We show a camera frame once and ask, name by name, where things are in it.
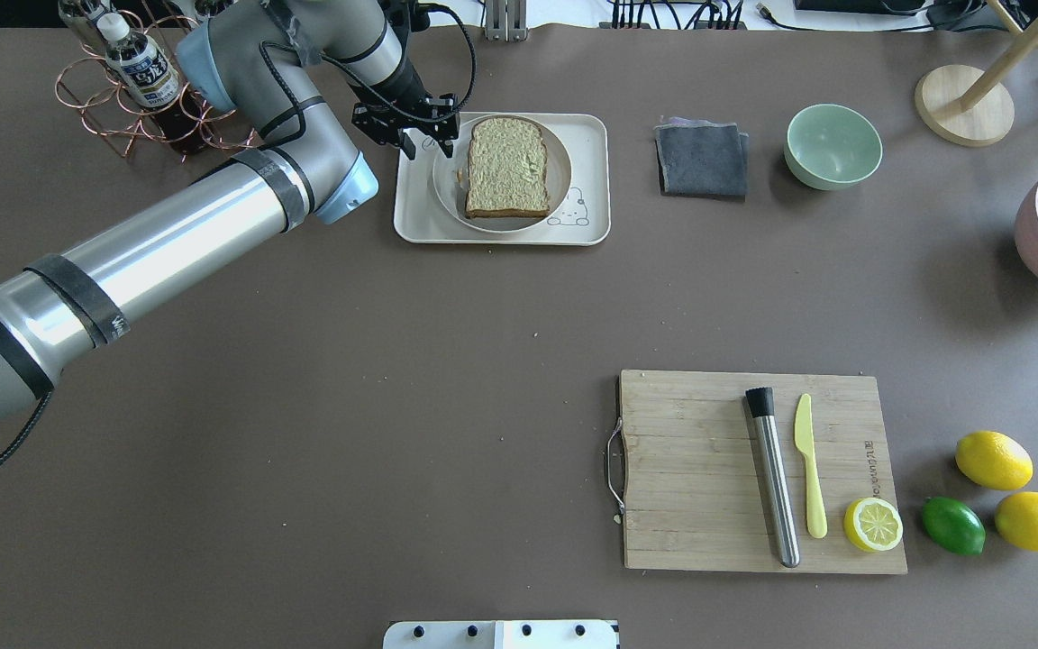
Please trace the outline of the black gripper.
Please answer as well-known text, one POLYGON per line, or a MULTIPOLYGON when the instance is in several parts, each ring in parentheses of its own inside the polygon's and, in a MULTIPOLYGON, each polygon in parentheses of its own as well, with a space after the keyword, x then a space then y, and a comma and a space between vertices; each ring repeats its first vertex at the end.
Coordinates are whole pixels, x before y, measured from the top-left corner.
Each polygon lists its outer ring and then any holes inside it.
POLYGON ((389 103, 376 92, 355 87, 358 103, 351 111, 351 123, 378 144, 398 145, 410 161, 417 160, 419 144, 412 131, 417 129, 441 148, 445 159, 452 159, 454 142, 460 132, 459 102, 456 94, 422 98, 389 103))

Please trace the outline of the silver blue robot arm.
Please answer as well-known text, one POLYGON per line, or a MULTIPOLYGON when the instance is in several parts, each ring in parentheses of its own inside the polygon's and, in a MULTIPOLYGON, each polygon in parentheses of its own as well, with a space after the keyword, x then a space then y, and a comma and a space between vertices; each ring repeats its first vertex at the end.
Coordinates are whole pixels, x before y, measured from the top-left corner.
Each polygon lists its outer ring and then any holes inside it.
POLYGON ((408 129, 450 153, 461 100, 424 89, 407 55, 432 5, 239 1, 177 45, 177 65, 215 110, 247 118, 235 153, 175 196, 0 283, 0 418, 40 401, 77 356, 308 216, 338 221, 378 192, 362 152, 309 69, 330 63, 357 94, 351 121, 415 155, 408 129))

